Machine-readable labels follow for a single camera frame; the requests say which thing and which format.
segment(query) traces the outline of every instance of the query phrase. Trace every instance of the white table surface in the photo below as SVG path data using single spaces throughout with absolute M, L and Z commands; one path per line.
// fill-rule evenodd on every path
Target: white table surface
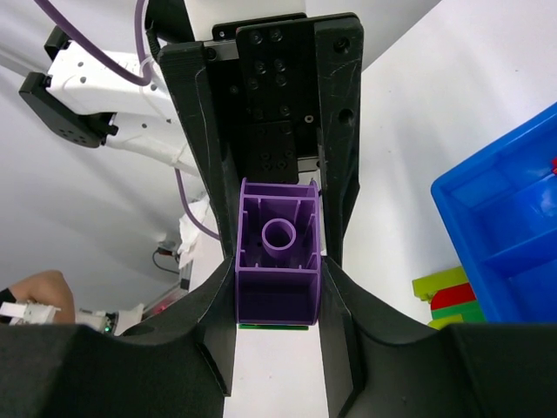
M 429 188 L 557 100 L 555 16 L 554 0 L 443 0 L 363 75 L 344 268 L 416 320 L 431 316 L 412 280 L 459 264 Z M 202 245 L 193 286 L 222 260 L 216 241 Z M 317 327 L 239 330 L 232 393 L 227 418 L 326 417 Z

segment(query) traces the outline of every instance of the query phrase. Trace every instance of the purple 3d printed object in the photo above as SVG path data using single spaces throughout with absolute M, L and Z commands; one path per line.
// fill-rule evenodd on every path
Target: purple 3d printed object
M 236 252 L 240 324 L 313 325 L 321 295 L 319 192 L 242 182 Z

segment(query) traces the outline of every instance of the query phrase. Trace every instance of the yellow toy block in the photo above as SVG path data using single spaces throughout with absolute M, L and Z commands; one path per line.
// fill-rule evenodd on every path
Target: yellow toy block
M 420 300 L 430 303 L 433 296 L 443 289 L 463 285 L 468 282 L 464 269 L 459 266 L 413 280 L 414 295 Z
M 464 322 L 464 318 L 462 318 L 460 313 L 458 315 L 446 316 L 445 318 L 441 318 L 439 320 L 432 320 L 427 325 L 431 328 L 441 329 L 449 324 L 456 324 L 457 322 Z

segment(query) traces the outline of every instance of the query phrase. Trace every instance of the red toy block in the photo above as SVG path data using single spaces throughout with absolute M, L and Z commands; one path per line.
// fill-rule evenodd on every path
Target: red toy block
M 439 290 L 432 299 L 431 310 L 453 307 L 476 300 L 470 283 Z

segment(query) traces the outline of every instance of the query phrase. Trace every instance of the blue plastic bin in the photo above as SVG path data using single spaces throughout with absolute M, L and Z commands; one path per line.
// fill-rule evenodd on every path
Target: blue plastic bin
M 557 322 L 554 158 L 557 103 L 433 183 L 487 320 Z

